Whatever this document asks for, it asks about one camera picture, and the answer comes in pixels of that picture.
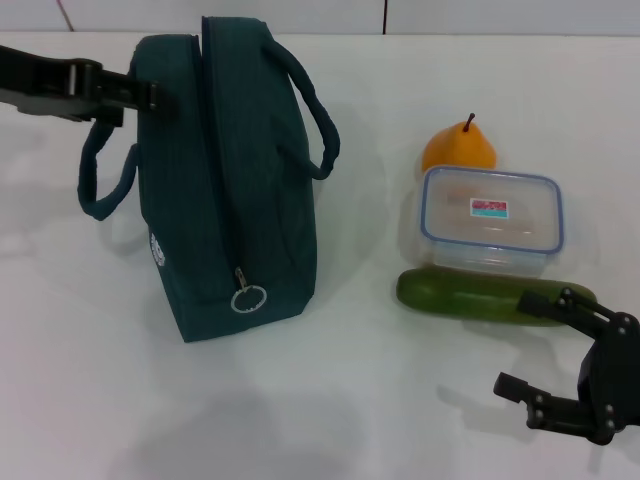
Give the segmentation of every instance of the white surface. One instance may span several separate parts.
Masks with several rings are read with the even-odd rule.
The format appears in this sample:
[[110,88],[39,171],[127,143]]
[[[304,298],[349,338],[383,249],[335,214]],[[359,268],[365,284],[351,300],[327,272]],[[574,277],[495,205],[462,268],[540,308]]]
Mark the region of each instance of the white surface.
[[67,30],[56,0],[1,0],[0,30]]
[[640,3],[637,0],[389,0],[387,33],[640,35]]
[[[0,44],[126,71],[139,38]],[[104,223],[82,214],[88,125],[0,108],[0,478],[637,478],[640,428],[601,449],[528,430],[525,407],[492,394],[504,371],[574,396],[586,337],[432,318],[398,305],[393,288],[410,266],[399,232],[417,158],[474,111],[502,168],[563,189],[570,244],[547,275],[640,312],[640,40],[279,39],[308,68],[343,154],[316,192],[315,299],[241,335],[181,342],[136,194]],[[101,157],[101,192],[132,119]]]
[[80,31],[198,32],[203,15],[257,17],[274,33],[382,33],[384,23],[384,0],[65,0],[64,4]]

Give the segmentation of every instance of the container lid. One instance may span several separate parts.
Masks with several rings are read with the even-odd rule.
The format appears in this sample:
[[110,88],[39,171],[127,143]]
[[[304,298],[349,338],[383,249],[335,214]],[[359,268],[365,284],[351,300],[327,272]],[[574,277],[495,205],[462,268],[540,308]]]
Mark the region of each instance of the container lid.
[[538,175],[435,167],[420,212],[422,234],[438,242],[545,254],[564,244],[560,188]]

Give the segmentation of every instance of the container label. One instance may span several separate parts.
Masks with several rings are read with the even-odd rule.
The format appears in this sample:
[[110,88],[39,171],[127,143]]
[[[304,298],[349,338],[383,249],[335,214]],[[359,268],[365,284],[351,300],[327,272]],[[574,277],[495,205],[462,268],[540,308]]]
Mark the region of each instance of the container label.
[[485,218],[509,218],[509,202],[501,200],[471,199],[471,216]]

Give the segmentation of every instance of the green cucumber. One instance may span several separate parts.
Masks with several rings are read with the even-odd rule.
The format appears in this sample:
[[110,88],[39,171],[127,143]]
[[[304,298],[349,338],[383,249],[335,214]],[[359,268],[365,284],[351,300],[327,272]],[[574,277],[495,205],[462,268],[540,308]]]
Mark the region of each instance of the green cucumber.
[[591,290],[575,283],[485,275],[436,266],[404,272],[398,279],[396,295],[406,306],[434,315],[518,325],[557,325],[547,318],[520,313],[516,307],[525,290],[555,302],[566,287],[597,301]]

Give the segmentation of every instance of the pear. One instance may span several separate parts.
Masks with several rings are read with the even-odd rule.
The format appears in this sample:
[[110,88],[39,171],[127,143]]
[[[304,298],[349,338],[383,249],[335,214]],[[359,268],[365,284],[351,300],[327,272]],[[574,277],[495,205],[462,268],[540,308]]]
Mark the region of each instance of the pear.
[[422,171],[436,165],[470,168],[496,168],[496,151],[475,123],[475,114],[436,133],[422,154]]

